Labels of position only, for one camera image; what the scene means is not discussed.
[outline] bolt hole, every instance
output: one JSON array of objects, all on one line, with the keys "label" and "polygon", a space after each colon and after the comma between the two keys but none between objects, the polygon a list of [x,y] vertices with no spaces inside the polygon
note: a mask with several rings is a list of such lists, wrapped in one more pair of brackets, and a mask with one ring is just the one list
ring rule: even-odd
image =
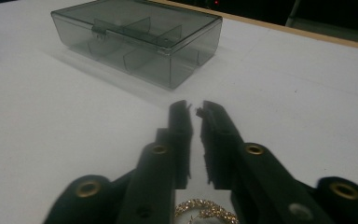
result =
[{"label": "bolt hole", "polygon": [[289,211],[300,221],[313,220],[313,214],[309,208],[301,203],[291,203],[289,205]]},{"label": "bolt hole", "polygon": [[351,185],[335,182],[330,184],[330,189],[336,195],[342,198],[349,199],[349,200],[358,199],[358,191],[354,189]]},{"label": "bolt hole", "polygon": [[150,204],[140,205],[136,209],[136,215],[140,218],[149,218],[153,213],[152,206]]},{"label": "bolt hole", "polygon": [[261,155],[264,153],[264,149],[262,147],[255,146],[255,145],[246,146],[245,149],[248,153],[254,154],[254,155]]},{"label": "bolt hole", "polygon": [[98,193],[101,184],[95,180],[88,180],[79,184],[76,188],[76,195],[80,198],[87,198]]},{"label": "bolt hole", "polygon": [[155,146],[152,148],[152,152],[154,154],[164,154],[168,151],[168,149],[165,146]]}]

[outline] brass grommet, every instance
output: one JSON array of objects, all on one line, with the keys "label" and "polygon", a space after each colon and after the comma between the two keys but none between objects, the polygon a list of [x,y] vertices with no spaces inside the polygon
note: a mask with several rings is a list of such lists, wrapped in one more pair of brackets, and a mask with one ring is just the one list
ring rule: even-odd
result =
[{"label": "brass grommet", "polygon": [[86,180],[80,183],[76,188],[76,196],[87,198],[97,194],[101,189],[101,183],[96,180]]},{"label": "brass grommet", "polygon": [[257,146],[257,145],[247,145],[245,147],[245,150],[250,153],[250,154],[254,154],[254,155],[261,155],[264,153],[264,148]]},{"label": "brass grommet", "polygon": [[348,199],[358,199],[358,191],[351,185],[345,183],[334,182],[330,184],[330,189],[338,196]]},{"label": "brass grommet", "polygon": [[168,149],[165,146],[153,146],[152,152],[154,154],[164,154],[168,151]]}]

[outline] rhinestone bracelet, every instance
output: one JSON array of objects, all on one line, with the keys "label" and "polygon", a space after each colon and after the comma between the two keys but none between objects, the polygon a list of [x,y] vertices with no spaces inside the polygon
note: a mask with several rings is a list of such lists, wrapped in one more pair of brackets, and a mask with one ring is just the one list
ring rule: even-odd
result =
[{"label": "rhinestone bracelet", "polygon": [[[203,199],[190,199],[180,203],[175,207],[175,217],[179,217],[184,212],[192,209],[200,209],[199,215],[197,216],[199,218],[216,217],[226,224],[240,224],[234,214],[226,211],[226,209],[217,203]],[[188,223],[191,223],[194,219],[195,218],[192,217]]]}]

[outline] white table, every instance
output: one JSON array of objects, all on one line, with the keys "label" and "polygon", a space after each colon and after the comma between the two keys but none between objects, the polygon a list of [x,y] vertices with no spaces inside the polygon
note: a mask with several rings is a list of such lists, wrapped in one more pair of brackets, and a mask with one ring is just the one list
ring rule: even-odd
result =
[{"label": "white table", "polygon": [[224,19],[214,57],[166,91],[64,46],[51,10],[83,0],[0,4],[0,224],[42,223],[82,175],[114,180],[167,126],[168,107],[192,106],[187,190],[231,210],[206,184],[203,100],[224,106],[245,141],[268,147],[298,180],[358,183],[358,49]]}]

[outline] transparent plastic box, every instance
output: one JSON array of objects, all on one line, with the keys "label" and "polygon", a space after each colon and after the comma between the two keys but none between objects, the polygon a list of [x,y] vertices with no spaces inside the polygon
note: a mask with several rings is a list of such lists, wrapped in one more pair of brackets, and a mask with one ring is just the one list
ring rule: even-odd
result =
[{"label": "transparent plastic box", "polygon": [[140,0],[100,0],[51,12],[62,43],[174,89],[215,53],[222,18]]}]

